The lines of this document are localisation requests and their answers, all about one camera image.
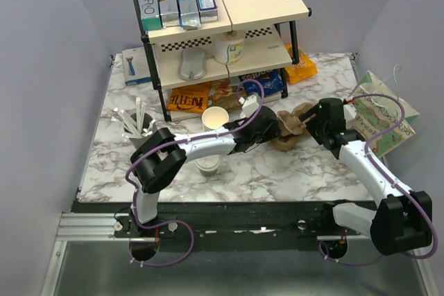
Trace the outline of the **single cardboard cup carrier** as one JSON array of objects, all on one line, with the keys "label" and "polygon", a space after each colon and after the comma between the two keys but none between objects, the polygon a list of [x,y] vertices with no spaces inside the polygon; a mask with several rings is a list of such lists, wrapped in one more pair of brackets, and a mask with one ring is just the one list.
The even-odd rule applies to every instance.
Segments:
[{"label": "single cardboard cup carrier", "polygon": [[305,124],[299,116],[309,111],[314,105],[312,103],[301,103],[293,108],[291,112],[286,110],[277,111],[277,120],[280,128],[280,136],[299,136],[304,132]]}]

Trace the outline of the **single green paper cup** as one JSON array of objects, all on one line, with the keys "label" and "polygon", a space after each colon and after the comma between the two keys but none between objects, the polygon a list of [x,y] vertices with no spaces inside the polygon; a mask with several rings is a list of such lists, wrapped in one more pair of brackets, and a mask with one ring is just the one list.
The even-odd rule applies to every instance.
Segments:
[{"label": "single green paper cup", "polygon": [[194,162],[201,175],[204,177],[211,177],[216,175],[221,160],[222,158],[220,155],[211,155],[196,159]]}]

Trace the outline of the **stack of green paper cups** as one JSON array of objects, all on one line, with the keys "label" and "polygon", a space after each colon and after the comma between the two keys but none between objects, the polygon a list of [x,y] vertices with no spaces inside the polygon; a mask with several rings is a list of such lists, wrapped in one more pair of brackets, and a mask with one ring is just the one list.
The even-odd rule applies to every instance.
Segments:
[{"label": "stack of green paper cups", "polygon": [[204,131],[217,130],[229,121],[229,114],[222,107],[209,107],[202,113],[201,121]]}]

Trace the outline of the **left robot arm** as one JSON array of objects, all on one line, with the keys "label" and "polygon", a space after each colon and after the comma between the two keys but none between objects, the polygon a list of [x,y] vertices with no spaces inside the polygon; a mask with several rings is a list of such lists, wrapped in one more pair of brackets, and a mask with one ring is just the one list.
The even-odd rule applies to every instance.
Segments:
[{"label": "left robot arm", "polygon": [[135,187],[130,229],[139,237],[153,231],[160,191],[172,183],[187,162],[245,153],[250,147],[275,139],[279,134],[277,115],[266,106],[261,106],[248,118],[226,123],[209,132],[174,135],[168,128],[160,128],[130,157],[126,181]]}]

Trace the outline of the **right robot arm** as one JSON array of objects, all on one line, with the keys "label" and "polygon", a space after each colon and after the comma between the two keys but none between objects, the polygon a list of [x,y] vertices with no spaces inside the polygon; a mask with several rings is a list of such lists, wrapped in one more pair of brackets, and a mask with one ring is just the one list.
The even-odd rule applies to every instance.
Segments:
[{"label": "right robot arm", "polygon": [[366,187],[377,208],[370,210],[344,200],[324,205],[320,229],[329,235],[352,229],[371,239],[384,255],[428,247],[421,259],[433,256],[438,236],[432,223],[432,199],[401,182],[370,149],[370,142],[346,128],[344,107],[349,102],[323,98],[299,116],[316,142],[342,161]]}]

